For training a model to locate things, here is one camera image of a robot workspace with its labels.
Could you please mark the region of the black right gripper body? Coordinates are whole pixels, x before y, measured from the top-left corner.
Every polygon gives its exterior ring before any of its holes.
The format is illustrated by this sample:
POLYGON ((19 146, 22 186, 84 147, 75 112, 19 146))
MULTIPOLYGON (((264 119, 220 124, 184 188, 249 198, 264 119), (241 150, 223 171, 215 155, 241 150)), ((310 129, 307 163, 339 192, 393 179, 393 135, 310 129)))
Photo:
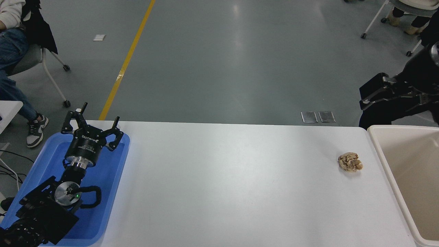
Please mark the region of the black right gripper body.
POLYGON ((427 46, 413 56, 398 74, 398 81, 406 82, 425 94, 439 91, 438 46, 427 46))

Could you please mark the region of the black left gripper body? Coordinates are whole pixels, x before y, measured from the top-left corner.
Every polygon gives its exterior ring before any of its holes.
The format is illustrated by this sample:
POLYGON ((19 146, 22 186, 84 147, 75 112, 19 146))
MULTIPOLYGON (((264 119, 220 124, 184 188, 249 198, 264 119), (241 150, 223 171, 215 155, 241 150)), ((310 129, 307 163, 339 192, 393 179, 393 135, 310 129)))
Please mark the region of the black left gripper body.
POLYGON ((106 137, 109 130, 103 131, 92 125, 78 128, 73 135, 72 142, 65 154, 64 159, 72 162, 74 158, 81 157, 88 163, 97 163, 103 147, 106 145, 106 137))

